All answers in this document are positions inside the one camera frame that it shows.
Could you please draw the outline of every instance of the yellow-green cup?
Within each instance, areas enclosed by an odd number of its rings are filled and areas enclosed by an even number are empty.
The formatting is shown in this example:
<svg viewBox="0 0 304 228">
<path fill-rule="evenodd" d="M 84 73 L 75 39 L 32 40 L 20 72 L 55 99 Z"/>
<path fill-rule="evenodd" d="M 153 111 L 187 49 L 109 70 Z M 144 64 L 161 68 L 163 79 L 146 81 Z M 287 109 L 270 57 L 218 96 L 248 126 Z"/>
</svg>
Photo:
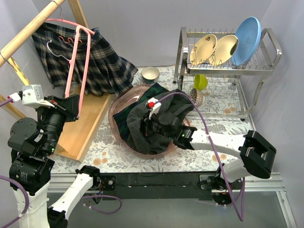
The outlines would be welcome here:
<svg viewBox="0 0 304 228">
<path fill-rule="evenodd" d="M 208 80 L 205 75 L 195 75 L 194 88 L 202 91 L 208 85 Z"/>
</svg>

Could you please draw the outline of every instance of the hanging garment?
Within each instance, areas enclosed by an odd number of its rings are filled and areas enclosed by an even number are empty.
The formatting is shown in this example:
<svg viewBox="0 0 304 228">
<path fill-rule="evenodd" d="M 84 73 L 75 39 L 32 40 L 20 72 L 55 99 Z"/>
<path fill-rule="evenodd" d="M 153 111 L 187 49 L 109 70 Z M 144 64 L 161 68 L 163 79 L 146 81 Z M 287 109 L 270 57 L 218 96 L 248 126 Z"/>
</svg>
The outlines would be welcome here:
<svg viewBox="0 0 304 228">
<path fill-rule="evenodd" d="M 127 124 L 127 117 L 130 113 L 130 111 L 135 108 L 138 104 L 141 102 L 146 102 L 150 98 L 157 96 L 158 94 L 162 94 L 168 92 L 167 89 L 164 87 L 160 86 L 158 83 L 155 83 L 152 85 L 144 94 L 141 96 L 138 102 L 134 102 L 133 104 L 129 105 L 128 107 L 124 108 L 122 111 L 120 111 L 117 114 L 113 115 L 114 120 L 116 121 L 120 137 L 124 140 L 127 141 L 130 130 L 128 128 Z"/>
<path fill-rule="evenodd" d="M 97 28 L 92 31 L 95 34 L 91 36 L 85 92 L 96 95 L 109 93 L 118 96 L 133 87 L 133 76 L 138 69 L 126 59 L 119 57 Z M 73 43 L 66 43 L 59 36 L 64 40 L 68 40 L 68 38 L 74 40 L 75 34 L 76 31 L 73 29 L 44 23 L 32 35 L 36 50 L 53 88 L 67 84 L 69 63 L 62 57 L 54 56 L 47 48 L 47 42 L 52 40 L 49 47 L 56 55 L 63 55 L 71 59 Z M 73 80 L 81 85 L 86 60 L 87 34 L 81 31 L 79 39 L 82 43 L 78 44 Z"/>
<path fill-rule="evenodd" d="M 180 90 L 173 90 L 166 93 L 159 94 L 155 96 L 157 100 L 162 97 L 173 93 L 181 92 Z M 186 117 L 186 115 L 193 110 L 193 105 L 191 102 L 182 95 L 173 95 L 166 98 L 161 102 L 161 108 L 158 114 L 165 112 L 170 112 L 179 118 L 180 122 Z M 147 131 L 148 137 L 146 137 L 141 131 L 141 123 L 143 118 L 148 113 L 145 102 L 141 102 L 136 107 L 134 107 L 128 117 L 127 125 L 130 130 L 128 136 L 127 144 L 135 151 L 142 154 L 159 154 L 164 152 L 169 146 L 171 139 L 164 137 L 152 130 Z"/>
</svg>

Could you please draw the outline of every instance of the dark green plaid cloth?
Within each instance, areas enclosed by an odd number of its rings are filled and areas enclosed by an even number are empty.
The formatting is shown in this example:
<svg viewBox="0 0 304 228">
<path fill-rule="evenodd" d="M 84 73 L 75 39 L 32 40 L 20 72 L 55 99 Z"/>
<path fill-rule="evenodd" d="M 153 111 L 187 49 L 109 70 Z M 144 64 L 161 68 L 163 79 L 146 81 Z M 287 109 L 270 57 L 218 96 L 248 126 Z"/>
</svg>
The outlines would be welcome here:
<svg viewBox="0 0 304 228">
<path fill-rule="evenodd" d="M 162 94 L 162 93 L 166 93 L 166 92 L 168 92 L 167 89 L 160 86 L 158 83 L 155 83 L 146 92 L 144 92 L 144 94 L 142 95 L 142 97 L 139 99 L 138 102 L 134 102 L 133 104 L 129 105 L 128 107 L 126 107 L 125 109 L 120 111 L 119 113 L 113 115 L 113 118 L 115 119 L 118 130 L 119 130 L 120 137 L 124 141 L 128 140 L 128 137 L 130 134 L 130 130 L 129 130 L 128 124 L 127 124 L 127 117 L 129 115 L 130 111 L 134 107 L 136 107 L 138 104 L 140 104 L 141 102 L 146 102 L 150 98 L 155 97 L 158 94 Z"/>
</svg>

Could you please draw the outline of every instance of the wall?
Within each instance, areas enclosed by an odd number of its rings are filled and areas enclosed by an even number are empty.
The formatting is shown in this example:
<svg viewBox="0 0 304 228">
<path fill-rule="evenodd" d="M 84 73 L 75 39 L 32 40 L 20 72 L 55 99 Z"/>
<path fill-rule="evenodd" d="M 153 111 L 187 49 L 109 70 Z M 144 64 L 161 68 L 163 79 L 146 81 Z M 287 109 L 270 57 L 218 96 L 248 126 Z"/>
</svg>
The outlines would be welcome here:
<svg viewBox="0 0 304 228">
<path fill-rule="evenodd" d="M 38 11 L 31 0 L 0 0 L 0 49 L 2 49 L 15 35 L 18 34 L 37 14 Z M 42 84 L 45 95 L 53 93 L 46 73 L 40 63 L 32 39 L 28 41 L 13 55 L 26 77 L 33 84 Z M 22 89 L 22 82 L 9 64 L 0 68 L 0 94 L 10 95 Z M 21 102 L 16 103 L 25 115 L 35 117 L 34 109 L 23 107 Z M 7 146 L 11 126 L 15 119 L 0 108 L 0 175 L 8 176 L 10 170 L 10 151 Z M 17 204 L 15 197 L 7 182 L 0 180 L 0 227 L 17 216 Z"/>
<path fill-rule="evenodd" d="M 303 0 L 273 0 L 261 21 L 273 29 L 283 55 L 253 110 L 257 130 L 277 149 L 274 170 L 281 173 L 298 227 L 304 227 L 303 9 Z M 258 81 L 242 79 L 250 102 Z"/>
<path fill-rule="evenodd" d="M 33 2 L 42 10 L 49 0 Z M 175 64 L 182 26 L 236 29 L 249 16 L 261 19 L 271 0 L 192 0 L 189 4 L 185 0 L 80 2 L 90 27 L 99 27 L 116 52 L 139 67 Z M 65 19 L 73 20 L 67 1 L 62 12 Z"/>
</svg>

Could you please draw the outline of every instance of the dark gray towel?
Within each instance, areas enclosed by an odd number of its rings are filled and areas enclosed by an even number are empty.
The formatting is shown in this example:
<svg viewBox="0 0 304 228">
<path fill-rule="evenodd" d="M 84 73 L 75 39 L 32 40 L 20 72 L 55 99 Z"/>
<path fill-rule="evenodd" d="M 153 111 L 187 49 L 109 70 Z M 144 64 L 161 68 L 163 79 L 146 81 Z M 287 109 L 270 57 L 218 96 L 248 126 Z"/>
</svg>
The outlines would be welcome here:
<svg viewBox="0 0 304 228">
<path fill-rule="evenodd" d="M 156 99 L 161 99 L 167 94 L 173 92 L 180 92 L 179 90 L 169 91 L 160 95 L 157 95 Z M 170 96 L 161 102 L 161 108 L 159 114 L 169 111 L 175 114 L 182 122 L 188 112 L 193 110 L 191 102 L 182 95 Z M 171 142 L 160 134 L 153 131 L 148 132 L 148 137 L 145 137 L 140 131 L 141 122 L 145 115 L 148 113 L 148 109 L 145 106 L 145 102 L 140 103 L 131 110 L 127 118 L 127 124 L 130 130 L 127 144 L 135 151 L 143 154 L 159 154 L 164 152 Z"/>
</svg>

